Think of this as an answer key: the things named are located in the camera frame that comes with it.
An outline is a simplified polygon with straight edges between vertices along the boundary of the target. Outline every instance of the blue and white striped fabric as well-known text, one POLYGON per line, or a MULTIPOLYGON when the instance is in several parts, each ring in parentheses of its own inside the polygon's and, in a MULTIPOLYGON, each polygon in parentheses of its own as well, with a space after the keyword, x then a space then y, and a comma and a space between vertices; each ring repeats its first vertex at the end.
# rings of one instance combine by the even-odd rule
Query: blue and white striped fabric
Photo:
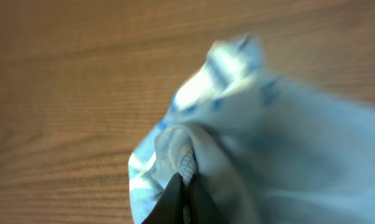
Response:
POLYGON ((230 223, 375 223, 375 109, 262 67, 255 40, 214 43, 130 157, 135 223, 176 172, 230 223))

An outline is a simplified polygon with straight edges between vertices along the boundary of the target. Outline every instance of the blue cloth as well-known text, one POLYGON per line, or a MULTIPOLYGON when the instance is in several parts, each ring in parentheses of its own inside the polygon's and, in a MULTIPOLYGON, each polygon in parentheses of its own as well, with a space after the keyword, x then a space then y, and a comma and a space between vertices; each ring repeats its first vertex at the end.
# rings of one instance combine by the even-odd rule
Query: blue cloth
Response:
POLYGON ((135 223, 176 172, 230 223, 375 223, 375 108, 266 73, 255 39, 216 42, 128 168, 135 223))

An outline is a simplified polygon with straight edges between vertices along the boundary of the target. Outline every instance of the striped cloth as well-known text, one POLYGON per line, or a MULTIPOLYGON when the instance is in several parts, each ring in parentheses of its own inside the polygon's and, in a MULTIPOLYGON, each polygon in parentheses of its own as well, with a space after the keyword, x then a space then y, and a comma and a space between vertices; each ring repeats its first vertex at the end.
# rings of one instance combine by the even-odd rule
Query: striped cloth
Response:
POLYGON ((230 223, 375 223, 375 109, 265 73, 258 40, 215 42, 128 169, 135 223, 176 172, 230 223))

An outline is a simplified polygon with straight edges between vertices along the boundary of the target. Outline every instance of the brown wooden tabletop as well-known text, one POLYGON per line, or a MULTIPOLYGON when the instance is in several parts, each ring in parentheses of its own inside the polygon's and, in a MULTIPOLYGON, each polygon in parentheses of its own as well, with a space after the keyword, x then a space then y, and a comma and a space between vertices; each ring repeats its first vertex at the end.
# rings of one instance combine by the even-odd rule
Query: brown wooden tabletop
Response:
POLYGON ((0 223, 132 223, 127 161, 212 42, 375 104, 375 0, 0 1, 0 223))

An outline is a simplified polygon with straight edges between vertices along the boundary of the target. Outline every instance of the cloth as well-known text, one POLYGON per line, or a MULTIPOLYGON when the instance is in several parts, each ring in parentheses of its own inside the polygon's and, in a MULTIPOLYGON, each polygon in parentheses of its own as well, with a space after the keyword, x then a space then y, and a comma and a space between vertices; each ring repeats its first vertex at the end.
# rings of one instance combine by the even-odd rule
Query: cloth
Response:
POLYGON ((176 172, 230 223, 375 223, 375 108, 266 73, 255 39, 215 42, 128 168, 135 223, 176 172))

